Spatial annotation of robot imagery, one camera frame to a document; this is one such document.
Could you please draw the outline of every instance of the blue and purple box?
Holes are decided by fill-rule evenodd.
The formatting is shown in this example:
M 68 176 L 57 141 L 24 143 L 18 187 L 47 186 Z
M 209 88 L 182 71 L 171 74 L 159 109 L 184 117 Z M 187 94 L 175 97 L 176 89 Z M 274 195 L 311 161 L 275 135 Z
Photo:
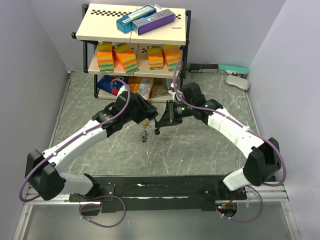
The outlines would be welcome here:
M 176 15 L 169 9 L 165 9 L 154 13 L 153 15 L 145 18 L 139 18 L 132 22 L 132 30 L 142 35 L 154 29 L 160 28 L 164 25 L 172 23 Z
M 116 27 L 121 32 L 127 34 L 132 31 L 132 22 L 134 20 L 137 20 L 139 18 L 145 18 L 152 14 L 154 14 L 157 11 L 156 8 L 154 8 L 152 5 L 144 6 L 143 8 L 138 9 L 137 11 L 134 11 L 124 17 L 119 18 L 116 21 Z

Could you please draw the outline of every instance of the checkered pattern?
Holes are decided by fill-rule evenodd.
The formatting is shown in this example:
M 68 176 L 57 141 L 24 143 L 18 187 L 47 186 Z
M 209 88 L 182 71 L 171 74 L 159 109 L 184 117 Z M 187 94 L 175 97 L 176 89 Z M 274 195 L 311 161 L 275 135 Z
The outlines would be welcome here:
M 100 15 L 100 16 L 111 16 L 111 17 L 124 17 L 128 14 L 131 14 L 131 12 L 121 12 L 121 11 L 106 11 L 106 10 L 92 10 L 91 15 Z

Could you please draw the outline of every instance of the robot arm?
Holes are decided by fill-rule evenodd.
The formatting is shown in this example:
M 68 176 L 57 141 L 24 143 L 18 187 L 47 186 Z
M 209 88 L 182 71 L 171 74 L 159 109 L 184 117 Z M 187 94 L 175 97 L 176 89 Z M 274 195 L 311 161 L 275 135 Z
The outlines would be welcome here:
M 220 103 L 213 99 L 206 100 L 205 96 L 201 93 L 199 85 L 194 82 L 186 84 L 182 89 L 182 93 L 184 99 L 191 105 L 214 109 L 225 116 L 212 113 L 211 111 L 193 109 L 183 103 L 170 100 L 166 104 L 163 116 L 159 122 L 156 121 L 155 123 L 155 134 L 160 134 L 159 128 L 161 127 L 181 124 L 184 117 L 194 116 L 228 138 L 243 153 L 247 160 L 244 167 L 224 177 L 221 181 L 221 194 L 223 192 L 235 191 L 247 185 L 260 186 L 280 170 L 281 163 L 279 157 L 272 147 L 251 134 L 248 126 L 239 127 L 227 119 L 226 117 L 229 117 L 240 123 Z M 270 138 L 269 141 L 279 149 L 279 144 L 274 138 Z
M 144 100 L 139 94 L 131 93 L 128 106 L 119 117 L 91 130 L 118 114 L 125 106 L 127 98 L 128 92 L 122 92 L 118 95 L 115 102 L 95 114 L 92 120 L 63 142 L 45 150 L 43 153 L 33 150 L 28 154 L 25 170 L 26 177 L 42 160 L 53 155 L 53 157 L 39 167 L 28 180 L 44 200 L 50 200 L 60 193 L 86 195 L 90 191 L 93 191 L 97 184 L 90 175 L 67 174 L 63 171 L 77 156 L 94 144 L 121 130 L 124 124 L 129 121 L 134 121 L 139 124 L 144 119 L 152 120 L 158 115 L 156 107 Z M 57 151 L 57 149 L 60 149 L 62 146 L 65 147 L 61 151 Z

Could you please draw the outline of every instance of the purple box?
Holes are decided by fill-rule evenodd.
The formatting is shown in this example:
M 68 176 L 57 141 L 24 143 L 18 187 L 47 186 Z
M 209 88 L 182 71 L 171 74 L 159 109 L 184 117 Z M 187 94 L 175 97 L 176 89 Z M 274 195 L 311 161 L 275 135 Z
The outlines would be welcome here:
M 158 29 L 164 25 L 172 23 L 176 18 L 176 15 L 169 9 L 165 9 L 154 13 L 146 18 L 140 18 L 132 22 L 132 30 L 142 35 L 150 32 L 154 29 Z

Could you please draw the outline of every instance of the black mounting plate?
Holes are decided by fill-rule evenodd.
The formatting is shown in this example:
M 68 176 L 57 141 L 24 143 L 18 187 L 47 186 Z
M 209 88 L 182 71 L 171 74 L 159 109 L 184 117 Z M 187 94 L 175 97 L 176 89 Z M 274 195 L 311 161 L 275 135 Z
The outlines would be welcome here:
M 215 201 L 246 200 L 245 191 L 231 192 L 222 197 L 218 182 L 225 175 L 165 175 L 165 176 L 93 176 L 100 184 L 103 195 L 122 198 L 127 211 L 201 209 L 215 211 Z M 77 195 L 70 195 L 70 202 L 86 202 Z M 102 213 L 122 211 L 123 206 L 113 198 L 102 201 Z

